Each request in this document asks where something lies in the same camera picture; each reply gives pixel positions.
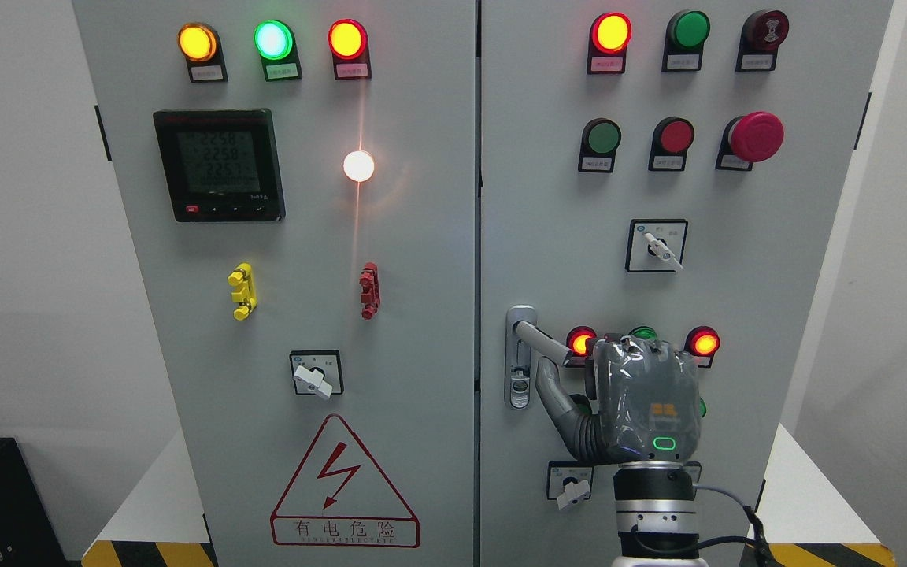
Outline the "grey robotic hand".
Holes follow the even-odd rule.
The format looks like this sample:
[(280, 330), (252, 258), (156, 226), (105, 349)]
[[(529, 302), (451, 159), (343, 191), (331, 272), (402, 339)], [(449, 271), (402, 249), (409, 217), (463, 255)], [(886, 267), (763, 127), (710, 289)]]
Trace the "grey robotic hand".
[(685, 463), (702, 433), (698, 367), (666, 341), (622, 336), (594, 345), (600, 410), (587, 415), (559, 384), (549, 358), (537, 363), (536, 391), (565, 448), (590, 465)]

